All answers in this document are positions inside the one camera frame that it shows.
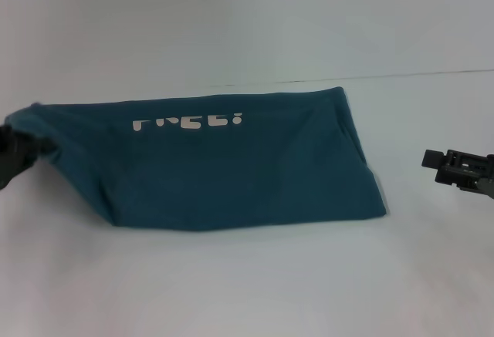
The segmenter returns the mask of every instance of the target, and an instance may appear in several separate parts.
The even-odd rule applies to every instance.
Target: white wall
[[[362,223],[132,231],[105,225],[41,163],[0,193],[3,335],[494,333],[494,203],[420,168],[427,148],[494,151],[492,0],[0,0],[0,9],[3,115],[34,101],[343,86],[390,208]],[[455,71],[474,72],[397,76]]]

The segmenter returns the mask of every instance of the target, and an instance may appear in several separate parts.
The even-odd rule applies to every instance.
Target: teal fabric
[[[210,231],[385,215],[341,88],[35,104],[6,123],[51,138],[58,150],[46,158],[114,225]]]

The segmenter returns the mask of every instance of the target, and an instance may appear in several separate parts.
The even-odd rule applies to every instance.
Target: teal t-shirt
[[[385,208],[341,88],[35,104],[6,120],[111,224],[208,231],[360,220]]]

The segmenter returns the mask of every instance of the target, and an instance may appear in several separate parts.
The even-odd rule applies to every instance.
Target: white backdrop
[[[0,0],[2,115],[342,86],[390,211],[113,228],[40,163],[0,193],[2,335],[494,335],[494,201],[420,167],[494,152],[492,1]]]

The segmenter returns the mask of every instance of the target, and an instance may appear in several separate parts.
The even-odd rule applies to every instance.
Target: white table surface
[[[39,163],[0,193],[2,335],[494,335],[494,201],[420,167],[494,151],[492,1],[0,0],[2,114],[342,86],[390,212],[135,231]]]

